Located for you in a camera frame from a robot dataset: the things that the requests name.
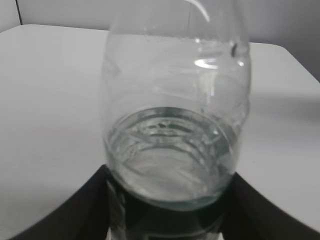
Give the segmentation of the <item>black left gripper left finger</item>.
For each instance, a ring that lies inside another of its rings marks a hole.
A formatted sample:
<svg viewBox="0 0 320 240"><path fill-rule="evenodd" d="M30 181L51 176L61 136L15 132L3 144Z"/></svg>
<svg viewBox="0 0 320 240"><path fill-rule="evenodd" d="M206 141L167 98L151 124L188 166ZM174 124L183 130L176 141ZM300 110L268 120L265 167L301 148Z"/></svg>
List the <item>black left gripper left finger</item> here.
<svg viewBox="0 0 320 240"><path fill-rule="evenodd" d="M13 240L105 240L110 226L106 166L61 206Z"/></svg>

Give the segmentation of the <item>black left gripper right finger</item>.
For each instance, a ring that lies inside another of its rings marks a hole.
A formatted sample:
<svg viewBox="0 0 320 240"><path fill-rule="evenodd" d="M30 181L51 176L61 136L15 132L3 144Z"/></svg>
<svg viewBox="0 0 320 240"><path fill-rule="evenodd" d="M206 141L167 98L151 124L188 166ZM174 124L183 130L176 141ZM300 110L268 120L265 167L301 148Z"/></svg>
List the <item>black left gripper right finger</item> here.
<svg viewBox="0 0 320 240"><path fill-rule="evenodd" d="M225 240L318 240L320 233L275 206L235 174L222 224Z"/></svg>

